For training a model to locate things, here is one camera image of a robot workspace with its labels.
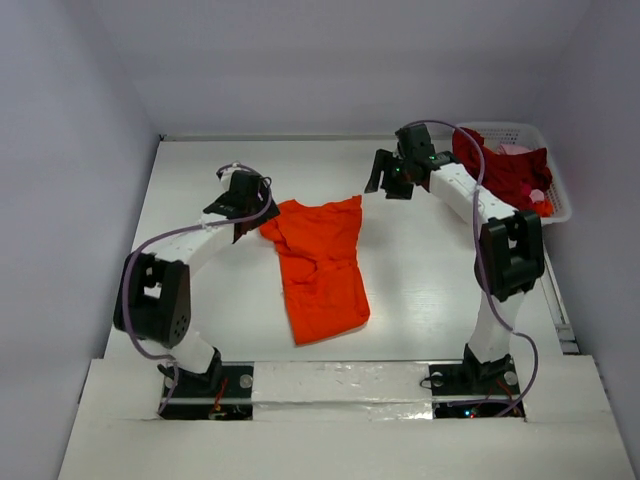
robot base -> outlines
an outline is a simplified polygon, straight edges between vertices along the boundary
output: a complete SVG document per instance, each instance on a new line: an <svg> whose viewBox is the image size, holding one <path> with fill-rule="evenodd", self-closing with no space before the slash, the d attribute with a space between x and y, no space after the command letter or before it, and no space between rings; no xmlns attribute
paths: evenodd
<svg viewBox="0 0 640 480"><path fill-rule="evenodd" d="M461 363L429 365L429 376L434 397L489 396L520 393L518 377L510 355L494 362L480 363L466 345Z"/></svg>
<svg viewBox="0 0 640 480"><path fill-rule="evenodd" d="M219 388L209 392L178 382L161 416L167 420L250 420L253 364L222 364L221 378ZM163 399L168 392L165 386Z"/></svg>

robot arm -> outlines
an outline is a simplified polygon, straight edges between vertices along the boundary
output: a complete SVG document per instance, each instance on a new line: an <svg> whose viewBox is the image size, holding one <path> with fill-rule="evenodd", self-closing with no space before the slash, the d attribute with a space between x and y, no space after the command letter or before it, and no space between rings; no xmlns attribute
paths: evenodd
<svg viewBox="0 0 640 480"><path fill-rule="evenodd" d="M204 208L199 225L139 254L129 285L129 313L137 338L167 348L180 368L181 386L201 392L217 391L222 365L220 352L191 326L190 279L218 250L279 214L266 179L257 172L231 166L218 176L225 193ZM211 226L229 221L234 223ZM126 331L122 288L121 281L113 323ZM158 368L166 377L173 377L171 369Z"/></svg>
<svg viewBox="0 0 640 480"><path fill-rule="evenodd" d="M466 223L472 224L475 179L451 152L435 152L426 126L400 129L396 137L396 153L376 152L365 193L375 192L380 186L387 198L410 199L414 186L422 186ZM542 227L537 214L517 211L482 186L478 210L478 222L482 225L478 254L482 255L489 291L482 295L476 327L465 346L462 366L449 371L450 376L455 377L449 379L450 383L471 388L463 388L465 391L461 392L445 386L440 392L443 395L453 394L454 390L458 394L485 394L487 383L511 368L511 332L496 320L487 296L492 296L501 318L513 330L526 292L544 273ZM481 284L478 268L476 258L475 273Z"/></svg>

laundry basket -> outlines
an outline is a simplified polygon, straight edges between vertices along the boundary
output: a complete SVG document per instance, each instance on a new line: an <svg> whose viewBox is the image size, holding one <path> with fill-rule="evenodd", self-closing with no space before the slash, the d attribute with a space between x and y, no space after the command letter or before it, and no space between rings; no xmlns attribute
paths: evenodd
<svg viewBox="0 0 640 480"><path fill-rule="evenodd" d="M553 204L553 214L550 217L543 217L542 225L551 223L566 222L571 217L571 205L567 198L567 192L560 178L560 173L553 161L553 156L549 151L547 143L538 129L526 123L511 122L466 122L458 124L459 127L475 130L485 139L487 148L495 151L502 143L508 145L520 145L531 150L537 148L547 149L547 166L553 174L553 182L549 190L545 192L546 197Z"/></svg>

red cloth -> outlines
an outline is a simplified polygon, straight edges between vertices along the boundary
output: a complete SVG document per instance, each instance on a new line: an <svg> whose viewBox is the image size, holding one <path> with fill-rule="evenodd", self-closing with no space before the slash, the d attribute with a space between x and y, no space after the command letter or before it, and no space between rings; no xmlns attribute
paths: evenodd
<svg viewBox="0 0 640 480"><path fill-rule="evenodd" d="M360 196L321 207L289 200L278 205L280 215L260 227L280 256L296 345L333 337L369 319L356 258L361 203Z"/></svg>
<svg viewBox="0 0 640 480"><path fill-rule="evenodd" d="M533 210L533 202L524 195L522 184L546 192L553 179L547 167L547 149L539 148L520 155L499 155L484 146L484 137L475 130L464 129L482 148L486 170L482 185L503 202L519 210ZM461 133L453 134L453 154L469 174L477 179L480 158L473 144Z"/></svg>

red wire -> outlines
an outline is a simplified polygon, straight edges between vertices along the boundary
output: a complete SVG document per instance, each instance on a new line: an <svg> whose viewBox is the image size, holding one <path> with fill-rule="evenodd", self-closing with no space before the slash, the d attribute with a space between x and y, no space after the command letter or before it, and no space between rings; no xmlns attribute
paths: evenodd
<svg viewBox="0 0 640 480"><path fill-rule="evenodd" d="M498 384L498 386L505 391L505 393L509 396L509 401L513 400L513 394L511 393L511 390L509 390L509 387L507 387L504 383L502 383L500 380L496 380L496 383ZM514 407L513 408L513 412L516 413L516 415L520 415L522 416L522 413L520 412L520 409L518 407Z"/></svg>
<svg viewBox="0 0 640 480"><path fill-rule="evenodd" d="M216 399L213 402L213 408L211 409L211 412L209 412L209 413L217 413L220 410L220 405L219 405L220 399L224 395L224 391L227 388L228 381L229 381L228 378L225 378L224 380L222 380L222 385L220 386L220 391L216 395Z"/></svg>

